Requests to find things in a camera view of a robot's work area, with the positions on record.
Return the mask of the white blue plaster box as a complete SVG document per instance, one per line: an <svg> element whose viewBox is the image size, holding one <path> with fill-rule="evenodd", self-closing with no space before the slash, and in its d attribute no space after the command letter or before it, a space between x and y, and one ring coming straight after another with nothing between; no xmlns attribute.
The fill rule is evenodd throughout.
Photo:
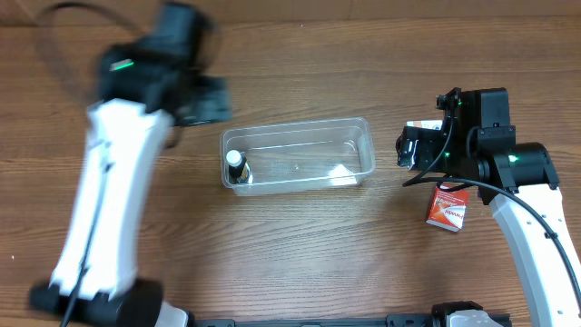
<svg viewBox="0 0 581 327"><path fill-rule="evenodd" d="M442 121L441 120L407 121L406 126L429 129L429 130L440 130L441 126L442 126Z"/></svg>

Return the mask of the red orange medicine box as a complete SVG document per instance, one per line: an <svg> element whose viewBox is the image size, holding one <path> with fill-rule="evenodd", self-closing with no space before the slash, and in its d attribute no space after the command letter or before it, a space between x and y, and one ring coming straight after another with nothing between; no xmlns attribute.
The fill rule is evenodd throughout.
<svg viewBox="0 0 581 327"><path fill-rule="evenodd" d="M445 184L434 188L426 223L451 232L459 232L467 214L469 192L466 190L450 192L449 189L450 187Z"/></svg>

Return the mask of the black bottle white cap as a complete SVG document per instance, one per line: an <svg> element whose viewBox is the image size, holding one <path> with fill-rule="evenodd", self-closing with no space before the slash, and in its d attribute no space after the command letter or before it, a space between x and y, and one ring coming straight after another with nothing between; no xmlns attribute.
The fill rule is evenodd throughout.
<svg viewBox="0 0 581 327"><path fill-rule="evenodd" d="M237 150L230 150L226 156L229 180L233 184L252 183L253 176L247 158Z"/></svg>

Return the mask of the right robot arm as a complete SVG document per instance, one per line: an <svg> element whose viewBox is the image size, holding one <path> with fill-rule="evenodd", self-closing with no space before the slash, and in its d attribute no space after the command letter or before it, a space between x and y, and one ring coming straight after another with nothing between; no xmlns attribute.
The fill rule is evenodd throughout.
<svg viewBox="0 0 581 327"><path fill-rule="evenodd" d="M476 186L509 245L535 326L580 323L580 260L546 147L520 144L505 88L454 88L436 99L438 129L406 125L398 164L452 192Z"/></svg>

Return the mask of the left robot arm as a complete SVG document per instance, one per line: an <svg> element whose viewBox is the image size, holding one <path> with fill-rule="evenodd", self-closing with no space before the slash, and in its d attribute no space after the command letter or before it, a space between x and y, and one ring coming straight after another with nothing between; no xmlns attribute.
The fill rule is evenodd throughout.
<svg viewBox="0 0 581 327"><path fill-rule="evenodd" d="M34 309L62 324L194 325L159 282L139 277L137 238L155 162L178 141L172 130L231 119L225 80L202 60L216 29L195 6L169 1L150 33L103 54L70 227L51 278L30 289Z"/></svg>

